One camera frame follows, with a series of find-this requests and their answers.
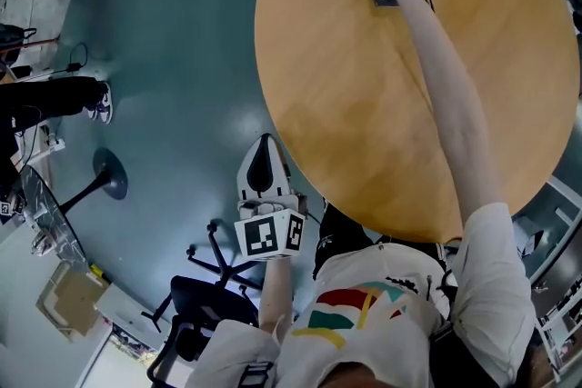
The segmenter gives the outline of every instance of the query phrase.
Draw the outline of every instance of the forearm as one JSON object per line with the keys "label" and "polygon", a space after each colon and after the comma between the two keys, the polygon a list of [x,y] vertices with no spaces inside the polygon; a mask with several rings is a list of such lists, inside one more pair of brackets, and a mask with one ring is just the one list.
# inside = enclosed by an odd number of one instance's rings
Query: forearm
{"label": "forearm", "polygon": [[266,263],[265,282],[258,309],[261,330],[272,333],[277,326],[277,337],[283,339],[291,325],[293,287],[291,260],[279,259]]}
{"label": "forearm", "polygon": [[477,89],[425,0],[398,0],[416,46],[463,220],[501,199]]}

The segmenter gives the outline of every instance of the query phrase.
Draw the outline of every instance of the short sleeve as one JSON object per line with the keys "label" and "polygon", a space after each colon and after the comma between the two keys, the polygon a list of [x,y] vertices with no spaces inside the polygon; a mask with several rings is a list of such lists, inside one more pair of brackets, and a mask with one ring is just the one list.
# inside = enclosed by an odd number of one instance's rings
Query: short sleeve
{"label": "short sleeve", "polygon": [[499,386],[514,383],[536,312],[506,204],[486,205],[469,217],[452,268],[459,285],[455,333]]}
{"label": "short sleeve", "polygon": [[[223,320],[190,374],[186,388],[236,388],[249,364],[274,363],[279,346],[273,335],[254,326]],[[265,388],[274,385],[275,366]]]}

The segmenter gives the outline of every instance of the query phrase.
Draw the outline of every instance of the person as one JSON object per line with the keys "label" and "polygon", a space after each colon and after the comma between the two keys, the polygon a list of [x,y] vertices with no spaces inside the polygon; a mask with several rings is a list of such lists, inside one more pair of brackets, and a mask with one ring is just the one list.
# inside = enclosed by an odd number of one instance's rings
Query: person
{"label": "person", "polygon": [[38,83],[0,85],[0,200],[9,194],[18,172],[11,161],[18,150],[15,133],[48,118],[79,114],[109,124],[113,116],[111,87],[89,76]]}
{"label": "person", "polygon": [[477,90],[425,0],[397,0],[426,80],[465,234],[444,292],[439,247],[372,242],[329,205],[315,298],[292,323],[288,259],[271,261],[259,328],[223,321],[188,388],[512,386],[535,311]]}

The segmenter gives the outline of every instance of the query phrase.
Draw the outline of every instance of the black office chair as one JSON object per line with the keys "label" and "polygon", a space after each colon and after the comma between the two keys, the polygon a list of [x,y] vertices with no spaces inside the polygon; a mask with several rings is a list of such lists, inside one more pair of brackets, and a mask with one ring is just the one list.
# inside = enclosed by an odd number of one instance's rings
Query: black office chair
{"label": "black office chair", "polygon": [[242,295],[238,295],[225,289],[221,282],[209,284],[175,276],[170,290],[153,316],[145,314],[148,318],[159,319],[170,301],[174,302],[176,309],[166,344],[147,369],[147,377],[154,388],[174,388],[166,383],[172,365],[178,355],[189,362],[198,359],[210,341],[203,329],[207,333],[213,332],[226,319],[258,326],[258,310],[246,296],[243,285]]}

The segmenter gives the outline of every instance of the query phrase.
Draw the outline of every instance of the wooden tabletop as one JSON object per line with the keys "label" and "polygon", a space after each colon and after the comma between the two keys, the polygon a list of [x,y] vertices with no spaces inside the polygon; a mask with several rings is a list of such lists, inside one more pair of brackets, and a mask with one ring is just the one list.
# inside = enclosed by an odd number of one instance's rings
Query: wooden tabletop
{"label": "wooden tabletop", "polygon": [[[579,88],[566,0],[435,0],[475,80],[512,213],[564,152]],[[257,0],[269,112],[312,185],[374,231],[462,234],[416,50],[402,14],[371,0]]]}

